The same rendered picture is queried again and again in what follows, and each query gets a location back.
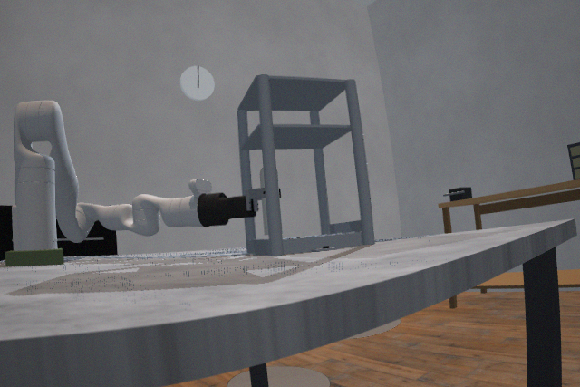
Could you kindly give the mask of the grey bottle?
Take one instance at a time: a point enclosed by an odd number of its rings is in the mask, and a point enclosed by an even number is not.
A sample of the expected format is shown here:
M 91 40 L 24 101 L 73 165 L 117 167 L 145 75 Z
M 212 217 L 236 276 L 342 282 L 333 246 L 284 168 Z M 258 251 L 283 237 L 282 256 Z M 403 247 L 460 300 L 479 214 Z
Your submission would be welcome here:
M 277 171 L 276 171 L 276 173 L 277 173 Z M 277 173 L 277 184 L 278 184 L 278 173 Z M 261 188 L 265 187 L 264 168 L 262 168 L 260 170 L 260 185 L 261 185 Z M 279 184 L 278 184 L 278 195 L 279 195 Z M 279 196 L 279 206 L 280 206 L 280 196 Z M 265 231 L 265 235 L 268 235 L 267 215 L 266 215 L 266 198 L 262 198 L 262 209 L 263 209 L 264 231 Z M 281 207 L 280 207 L 280 217 L 281 217 Z M 282 218 L 281 218 L 281 227 L 282 227 Z

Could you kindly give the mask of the grey metal shelving unit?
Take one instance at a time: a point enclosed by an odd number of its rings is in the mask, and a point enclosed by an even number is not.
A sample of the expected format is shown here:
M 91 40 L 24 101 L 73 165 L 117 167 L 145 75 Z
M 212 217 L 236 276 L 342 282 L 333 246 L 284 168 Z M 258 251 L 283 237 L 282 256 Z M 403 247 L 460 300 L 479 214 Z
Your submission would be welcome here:
M 319 111 L 344 90 L 350 125 L 320 124 Z M 260 117 L 260 124 L 249 137 L 247 111 L 259 111 Z M 272 111 L 309 111 L 311 124 L 273 124 Z M 255 217 L 244 218 L 247 253 L 281 256 L 375 244 L 363 127 L 354 79 L 257 75 L 237 108 L 237 123 L 242 195 L 245 196 L 245 189 L 252 188 L 249 150 L 262 150 L 266 192 L 269 239 L 256 239 Z M 323 148 L 348 132 L 352 133 L 361 220 L 330 225 Z M 275 152 L 281 149 L 314 149 L 322 235 L 282 238 Z

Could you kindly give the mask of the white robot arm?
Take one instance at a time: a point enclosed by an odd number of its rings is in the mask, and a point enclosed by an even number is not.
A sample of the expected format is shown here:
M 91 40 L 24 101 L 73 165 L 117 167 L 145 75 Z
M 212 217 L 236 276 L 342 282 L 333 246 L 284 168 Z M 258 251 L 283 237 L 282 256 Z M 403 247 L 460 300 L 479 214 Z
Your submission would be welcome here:
M 33 150 L 35 141 L 52 144 L 50 157 Z M 14 112 L 14 251 L 58 249 L 56 218 L 74 243 L 83 242 L 97 220 L 109 230 L 143 236 L 159 232 L 160 214 L 168 227 L 186 227 L 179 214 L 183 198 L 141 194 L 132 205 L 100 206 L 77 203 L 78 194 L 59 104 L 20 102 Z

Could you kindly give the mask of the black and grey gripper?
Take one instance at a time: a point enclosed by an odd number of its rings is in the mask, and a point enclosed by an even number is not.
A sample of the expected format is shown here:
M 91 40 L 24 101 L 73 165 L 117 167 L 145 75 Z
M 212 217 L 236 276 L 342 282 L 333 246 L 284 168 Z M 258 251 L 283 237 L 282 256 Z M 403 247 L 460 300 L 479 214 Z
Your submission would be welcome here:
M 212 187 L 207 180 L 193 179 L 188 185 L 194 196 L 183 198 L 179 205 L 187 227 L 222 226 L 231 218 L 255 217 L 258 200 L 266 197 L 265 188 L 245 189 L 245 196 L 227 198 L 224 193 L 209 194 Z

